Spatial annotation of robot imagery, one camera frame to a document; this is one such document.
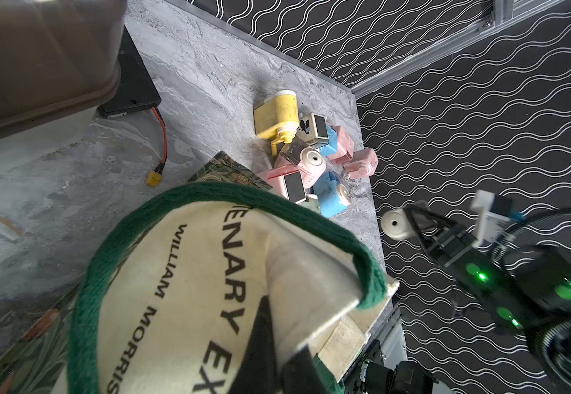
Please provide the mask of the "pink rounded pencil sharpener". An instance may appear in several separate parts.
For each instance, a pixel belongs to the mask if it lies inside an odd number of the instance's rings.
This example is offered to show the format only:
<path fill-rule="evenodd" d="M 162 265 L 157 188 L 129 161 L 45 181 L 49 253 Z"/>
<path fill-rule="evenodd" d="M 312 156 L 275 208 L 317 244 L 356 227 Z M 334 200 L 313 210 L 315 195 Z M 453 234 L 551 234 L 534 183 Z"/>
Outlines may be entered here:
<path fill-rule="evenodd" d="M 357 180 L 371 177 L 377 170 L 378 157 L 374 149 L 365 148 L 355 151 L 350 162 L 343 166 L 342 177 Z"/>

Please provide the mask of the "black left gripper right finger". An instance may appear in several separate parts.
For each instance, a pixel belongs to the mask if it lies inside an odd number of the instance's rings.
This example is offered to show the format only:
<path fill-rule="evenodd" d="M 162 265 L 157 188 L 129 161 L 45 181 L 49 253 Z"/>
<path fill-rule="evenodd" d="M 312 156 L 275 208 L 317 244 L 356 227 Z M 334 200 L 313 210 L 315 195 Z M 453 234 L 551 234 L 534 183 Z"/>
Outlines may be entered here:
<path fill-rule="evenodd" d="M 283 367 L 281 385 L 284 394 L 326 394 L 307 346 L 296 353 Z"/>

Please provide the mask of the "pink box pencil sharpener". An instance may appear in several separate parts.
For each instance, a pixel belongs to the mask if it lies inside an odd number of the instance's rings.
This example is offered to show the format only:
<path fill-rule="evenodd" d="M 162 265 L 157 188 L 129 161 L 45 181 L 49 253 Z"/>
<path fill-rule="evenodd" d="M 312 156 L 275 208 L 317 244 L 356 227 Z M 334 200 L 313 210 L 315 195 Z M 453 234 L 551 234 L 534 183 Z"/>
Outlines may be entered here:
<path fill-rule="evenodd" d="M 328 159 L 334 165 L 344 165 L 350 163 L 354 155 L 354 141 L 350 137 L 349 133 L 342 126 L 333 126 L 332 128 L 336 132 L 336 153 L 330 154 Z"/>

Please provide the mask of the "blue pencil sharpener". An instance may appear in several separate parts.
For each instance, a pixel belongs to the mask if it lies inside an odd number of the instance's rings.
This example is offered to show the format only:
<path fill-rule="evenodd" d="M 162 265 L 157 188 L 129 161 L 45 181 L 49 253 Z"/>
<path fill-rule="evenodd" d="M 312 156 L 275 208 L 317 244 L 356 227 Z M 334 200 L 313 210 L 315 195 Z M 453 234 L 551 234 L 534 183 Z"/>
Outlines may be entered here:
<path fill-rule="evenodd" d="M 324 146 L 318 149 L 319 153 L 323 157 L 329 157 L 333 154 L 338 153 L 338 136 L 336 131 L 329 125 L 327 125 L 327 135 L 328 135 L 328 142 Z"/>

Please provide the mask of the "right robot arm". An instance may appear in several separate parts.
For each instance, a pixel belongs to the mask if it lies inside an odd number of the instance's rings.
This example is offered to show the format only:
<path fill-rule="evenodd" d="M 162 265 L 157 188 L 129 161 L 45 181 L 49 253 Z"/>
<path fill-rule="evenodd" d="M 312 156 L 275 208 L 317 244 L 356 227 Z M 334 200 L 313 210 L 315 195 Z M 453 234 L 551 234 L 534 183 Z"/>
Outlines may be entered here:
<path fill-rule="evenodd" d="M 534 224 L 571 217 L 571 208 L 524 216 L 513 200 L 485 190 L 474 196 L 473 231 L 424 205 L 400 210 L 426 257 L 471 294 L 504 333 L 523 335 L 553 384 L 571 393 L 571 251 L 517 246 Z"/>

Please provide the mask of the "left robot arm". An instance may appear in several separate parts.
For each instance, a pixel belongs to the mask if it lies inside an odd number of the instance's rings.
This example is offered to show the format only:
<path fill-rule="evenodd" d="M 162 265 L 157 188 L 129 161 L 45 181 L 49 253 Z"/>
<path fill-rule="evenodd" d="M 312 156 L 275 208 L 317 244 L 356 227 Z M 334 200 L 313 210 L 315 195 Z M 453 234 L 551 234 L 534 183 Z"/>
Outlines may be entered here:
<path fill-rule="evenodd" d="M 363 360 L 354 370 L 356 393 L 432 393 L 439 380 L 412 361 L 402 361 L 394 369 Z M 303 348 L 284 366 L 277 365 L 269 299 L 262 297 L 244 359 L 230 393 L 328 393 L 308 348 Z"/>

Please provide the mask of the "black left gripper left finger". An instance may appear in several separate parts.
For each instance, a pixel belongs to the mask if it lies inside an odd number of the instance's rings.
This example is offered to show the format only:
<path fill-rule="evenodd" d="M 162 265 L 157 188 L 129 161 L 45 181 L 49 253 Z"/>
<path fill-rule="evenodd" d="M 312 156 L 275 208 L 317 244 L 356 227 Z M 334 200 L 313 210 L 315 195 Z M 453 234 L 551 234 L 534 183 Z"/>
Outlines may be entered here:
<path fill-rule="evenodd" d="M 277 378 L 272 312 L 266 295 L 260 301 L 244 359 L 228 393 L 273 394 Z"/>

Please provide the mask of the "cream panda pencil sharpener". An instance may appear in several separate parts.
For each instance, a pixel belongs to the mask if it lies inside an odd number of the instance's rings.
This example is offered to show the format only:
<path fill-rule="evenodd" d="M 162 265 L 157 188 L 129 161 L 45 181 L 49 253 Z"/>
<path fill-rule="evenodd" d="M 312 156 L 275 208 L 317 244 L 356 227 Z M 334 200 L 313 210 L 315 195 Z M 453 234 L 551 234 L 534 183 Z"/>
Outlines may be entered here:
<path fill-rule="evenodd" d="M 415 237 L 413 227 L 402 209 L 385 212 L 382 215 L 380 226 L 392 240 L 402 241 Z"/>

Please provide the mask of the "gold square pencil sharpener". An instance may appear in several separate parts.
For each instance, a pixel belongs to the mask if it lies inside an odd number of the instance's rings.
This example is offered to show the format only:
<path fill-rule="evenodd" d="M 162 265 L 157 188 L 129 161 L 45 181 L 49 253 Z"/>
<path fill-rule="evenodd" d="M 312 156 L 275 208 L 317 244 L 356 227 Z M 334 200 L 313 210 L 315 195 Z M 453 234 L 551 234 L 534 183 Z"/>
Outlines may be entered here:
<path fill-rule="evenodd" d="M 328 145 L 329 133 L 326 118 L 316 113 L 302 116 L 299 120 L 297 136 L 314 149 Z"/>

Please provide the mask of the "cream tote bag green handles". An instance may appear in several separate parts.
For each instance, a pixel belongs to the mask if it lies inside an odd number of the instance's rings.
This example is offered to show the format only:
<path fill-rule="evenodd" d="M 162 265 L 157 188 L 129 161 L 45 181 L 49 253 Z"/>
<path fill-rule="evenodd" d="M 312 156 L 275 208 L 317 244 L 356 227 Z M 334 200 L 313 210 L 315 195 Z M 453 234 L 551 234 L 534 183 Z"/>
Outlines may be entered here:
<path fill-rule="evenodd" d="M 398 290 L 342 226 L 221 152 L 117 224 L 0 357 L 0 393 L 228 393 L 268 296 L 277 365 L 337 384 Z"/>

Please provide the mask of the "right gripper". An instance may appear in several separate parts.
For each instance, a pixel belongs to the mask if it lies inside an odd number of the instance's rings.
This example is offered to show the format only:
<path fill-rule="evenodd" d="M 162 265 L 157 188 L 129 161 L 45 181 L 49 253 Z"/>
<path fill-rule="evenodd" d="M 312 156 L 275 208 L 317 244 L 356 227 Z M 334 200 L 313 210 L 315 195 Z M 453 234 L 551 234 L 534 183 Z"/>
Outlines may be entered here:
<path fill-rule="evenodd" d="M 549 315 L 526 295 L 515 279 L 478 248 L 495 241 L 510 223 L 513 201 L 479 190 L 470 209 L 478 214 L 473 231 L 421 205 L 406 205 L 405 217 L 428 257 L 450 274 L 492 318 L 498 330 L 518 335 L 545 323 Z"/>

